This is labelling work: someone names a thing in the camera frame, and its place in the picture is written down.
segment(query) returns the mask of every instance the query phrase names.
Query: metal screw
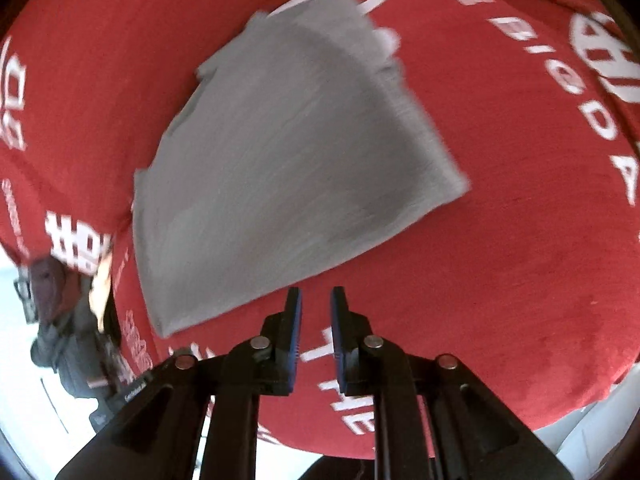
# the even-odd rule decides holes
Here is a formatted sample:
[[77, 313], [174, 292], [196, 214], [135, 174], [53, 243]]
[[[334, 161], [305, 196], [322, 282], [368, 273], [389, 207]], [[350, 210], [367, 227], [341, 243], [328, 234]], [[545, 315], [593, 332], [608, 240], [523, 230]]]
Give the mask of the metal screw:
[[270, 345], [271, 341], [269, 341], [269, 338], [263, 335], [257, 335], [251, 339], [251, 348], [254, 350], [264, 350], [265, 348], [269, 348]]
[[438, 364], [445, 370], [455, 370], [458, 368], [458, 360], [453, 355], [444, 354], [438, 357]]
[[175, 367], [178, 370], [188, 370], [196, 364], [197, 359], [192, 355], [179, 355], [175, 358]]
[[377, 349], [382, 348], [385, 340], [383, 340], [379, 335], [368, 335], [364, 338], [364, 346], [367, 348]]

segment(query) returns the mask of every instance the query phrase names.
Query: red cushion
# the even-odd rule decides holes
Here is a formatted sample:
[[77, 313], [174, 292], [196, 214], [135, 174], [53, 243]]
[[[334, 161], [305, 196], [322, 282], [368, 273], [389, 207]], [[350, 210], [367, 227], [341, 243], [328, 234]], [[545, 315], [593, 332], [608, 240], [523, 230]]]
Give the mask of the red cushion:
[[[372, 407], [335, 390], [326, 331], [334, 285], [408, 352], [458, 355], [532, 428], [604, 398], [640, 349], [638, 166], [625, 138], [638, 104], [607, 93], [570, 40], [587, 34], [614, 48], [604, 29], [586, 30], [575, 15], [604, 10], [595, 0], [378, 1], [370, 15], [400, 37], [408, 85], [472, 190], [299, 284], [296, 391], [264, 399], [261, 424], [301, 449], [372, 456]], [[132, 251], [130, 233], [120, 244]], [[125, 269], [116, 303], [143, 322], [131, 259]], [[284, 298], [279, 291], [169, 339], [147, 337], [159, 360], [181, 346], [224, 353], [258, 333]]]
[[[10, 213], [0, 238], [19, 260], [48, 253], [47, 211], [61, 225], [69, 215], [74, 228], [120, 232], [114, 288], [136, 372], [181, 346], [224, 353], [284, 303], [279, 291], [161, 340], [127, 231], [132, 171], [151, 161], [193, 91], [193, 69], [254, 10], [284, 1], [32, 0], [12, 29], [7, 59], [17, 53], [28, 69], [24, 109], [11, 114], [28, 146], [0, 150]], [[334, 389], [326, 332], [334, 285], [407, 351], [457, 354], [532, 428], [603, 398], [640, 348], [638, 165], [625, 139], [640, 118], [636, 64], [604, 28], [575, 15], [604, 12], [594, 0], [376, 1], [372, 19], [400, 37], [408, 85], [473, 189], [300, 283], [303, 360], [294, 395], [261, 403], [270, 439], [372, 456], [371, 406]], [[91, 234], [88, 270], [105, 241]]]

